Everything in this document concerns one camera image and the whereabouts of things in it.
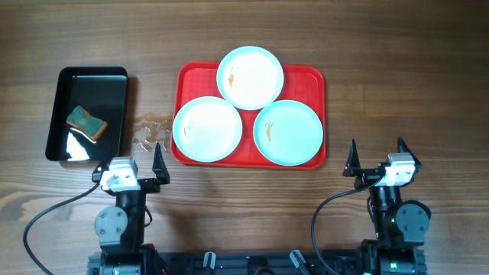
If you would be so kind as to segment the light blue plate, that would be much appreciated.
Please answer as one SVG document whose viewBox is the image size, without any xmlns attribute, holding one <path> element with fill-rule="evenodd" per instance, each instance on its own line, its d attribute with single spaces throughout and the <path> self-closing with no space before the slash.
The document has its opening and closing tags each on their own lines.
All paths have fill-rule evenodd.
<svg viewBox="0 0 489 275">
<path fill-rule="evenodd" d="M 284 70 L 268 50 L 239 47 L 221 60 L 216 84 L 221 96 L 241 110 L 258 110 L 274 102 L 282 92 Z"/>
<path fill-rule="evenodd" d="M 324 130 L 319 116 L 306 104 L 280 100 L 263 108 L 253 126 L 259 152 L 280 166 L 302 165 L 319 152 Z"/>
<path fill-rule="evenodd" d="M 173 142 L 191 160 L 211 163 L 238 146 L 243 123 L 237 109 L 224 99 L 202 96 L 187 102 L 173 120 Z"/>
</svg>

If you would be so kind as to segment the green and orange sponge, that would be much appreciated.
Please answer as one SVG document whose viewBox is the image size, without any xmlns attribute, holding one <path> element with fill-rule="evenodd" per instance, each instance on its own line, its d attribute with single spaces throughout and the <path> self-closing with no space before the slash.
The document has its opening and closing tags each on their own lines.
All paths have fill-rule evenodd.
<svg viewBox="0 0 489 275">
<path fill-rule="evenodd" d="M 91 141 L 100 139 L 108 127 L 107 122 L 94 117 L 80 105 L 68 115 L 66 123 L 84 133 Z"/>
</svg>

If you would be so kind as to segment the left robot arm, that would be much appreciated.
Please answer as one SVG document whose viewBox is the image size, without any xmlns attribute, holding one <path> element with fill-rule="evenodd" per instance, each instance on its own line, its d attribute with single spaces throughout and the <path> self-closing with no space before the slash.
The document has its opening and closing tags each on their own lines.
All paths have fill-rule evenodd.
<svg viewBox="0 0 489 275">
<path fill-rule="evenodd" d="M 113 157 L 101 161 L 92 173 L 92 181 L 115 197 L 115 205 L 103 209 L 94 222 L 101 254 L 91 256 L 88 275 L 158 275 L 169 267 L 153 244 L 144 243 L 144 230 L 151 218 L 146 196 L 159 193 L 170 182 L 159 144 L 155 147 L 153 178 L 139 179 L 132 157 Z"/>
</svg>

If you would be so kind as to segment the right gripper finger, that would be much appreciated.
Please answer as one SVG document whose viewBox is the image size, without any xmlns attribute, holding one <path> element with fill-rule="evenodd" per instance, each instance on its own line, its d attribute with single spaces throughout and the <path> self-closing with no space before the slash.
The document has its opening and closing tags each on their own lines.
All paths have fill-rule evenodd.
<svg viewBox="0 0 489 275">
<path fill-rule="evenodd" d="M 404 141 L 404 139 L 402 137 L 398 137 L 398 139 L 397 139 L 397 151 L 399 153 L 409 153 L 414 160 L 415 168 L 421 168 L 422 167 L 421 162 L 416 157 L 416 155 L 408 148 L 408 146 L 406 145 L 406 142 Z"/>
<path fill-rule="evenodd" d="M 361 165 L 358 158 L 358 150 L 354 139 L 351 140 L 348 159 L 343 170 L 343 176 L 358 176 L 361 174 Z"/>
</svg>

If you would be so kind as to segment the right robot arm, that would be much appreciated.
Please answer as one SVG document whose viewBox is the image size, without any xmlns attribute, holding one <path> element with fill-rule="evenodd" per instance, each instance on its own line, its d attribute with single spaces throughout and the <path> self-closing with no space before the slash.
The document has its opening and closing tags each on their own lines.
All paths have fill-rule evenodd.
<svg viewBox="0 0 489 275">
<path fill-rule="evenodd" d="M 355 251 L 356 274 L 427 274 L 424 245 L 432 216 L 416 200 L 403 200 L 400 189 L 411 184 L 422 164 L 400 137 L 397 152 L 376 168 L 363 169 L 351 142 L 343 176 L 354 177 L 356 191 L 367 190 L 368 212 L 376 238 L 363 240 Z"/>
</svg>

